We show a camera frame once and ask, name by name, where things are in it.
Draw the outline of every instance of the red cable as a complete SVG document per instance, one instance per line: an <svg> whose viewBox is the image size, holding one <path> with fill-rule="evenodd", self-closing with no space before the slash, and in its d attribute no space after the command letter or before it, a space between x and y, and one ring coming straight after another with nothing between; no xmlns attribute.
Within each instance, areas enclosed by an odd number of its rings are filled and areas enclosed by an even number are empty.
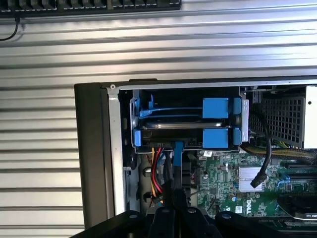
<svg viewBox="0 0 317 238"><path fill-rule="evenodd" d="M155 173L156 173L156 167L157 167L158 158L159 158L161 149L162 148L158 149L157 155L155 156L154 161L153 161L153 169L151 171L152 172L151 178L152 178L153 184L159 193L163 193L163 190L155 179Z"/></svg>

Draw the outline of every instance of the metal shutter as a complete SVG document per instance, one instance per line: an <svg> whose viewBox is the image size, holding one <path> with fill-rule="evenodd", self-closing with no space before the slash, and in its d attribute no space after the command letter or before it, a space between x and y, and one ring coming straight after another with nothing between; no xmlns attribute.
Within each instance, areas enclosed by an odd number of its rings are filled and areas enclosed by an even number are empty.
<svg viewBox="0 0 317 238"><path fill-rule="evenodd" d="M0 238L83 229L73 84L317 75L315 0L24 19L0 43ZM0 20L0 38L13 32Z"/></svg>

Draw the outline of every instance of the connector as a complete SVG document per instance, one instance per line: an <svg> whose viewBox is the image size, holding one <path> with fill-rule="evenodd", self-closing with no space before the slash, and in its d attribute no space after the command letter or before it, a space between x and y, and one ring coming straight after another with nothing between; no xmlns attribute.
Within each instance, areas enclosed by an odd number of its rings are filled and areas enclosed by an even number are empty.
<svg viewBox="0 0 317 238"><path fill-rule="evenodd" d="M256 188L261 183L263 183L266 179L267 179L267 175L265 173L264 174L258 173L256 177L251 181L250 184L253 188Z"/></svg>

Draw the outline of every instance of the motherboard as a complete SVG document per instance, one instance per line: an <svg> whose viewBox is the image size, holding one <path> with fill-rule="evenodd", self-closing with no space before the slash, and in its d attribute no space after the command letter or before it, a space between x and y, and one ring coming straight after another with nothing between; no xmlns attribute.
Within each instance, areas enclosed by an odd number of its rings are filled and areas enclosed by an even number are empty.
<svg viewBox="0 0 317 238"><path fill-rule="evenodd" d="M197 205L205 208L211 217L221 211L257 218L288 217L276 202L279 196L317 193L315 180L288 176L316 174L317 169L292 169L287 168L285 162L272 160L266 170L267 180L253 188L250 182L259 172L263 158L241 152L198 158Z"/></svg>

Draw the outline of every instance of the green circuit board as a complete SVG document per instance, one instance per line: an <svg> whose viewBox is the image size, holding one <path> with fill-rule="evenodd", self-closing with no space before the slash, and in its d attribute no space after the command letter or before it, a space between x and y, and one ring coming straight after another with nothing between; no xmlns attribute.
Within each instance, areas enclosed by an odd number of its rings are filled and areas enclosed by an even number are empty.
<svg viewBox="0 0 317 238"><path fill-rule="evenodd" d="M316 173L316 170L291 171L279 162L268 167L268 179L262 185L261 191L241 192L239 169L260 170L262 163L262 158L246 153L232 153L199 160L199 190L203 191L197 194L198 206L205 208L211 217L221 211L231 211L247 217L287 217L276 202L281 193L316 194L315 181L295 180L280 183L281 175L284 173Z"/></svg>

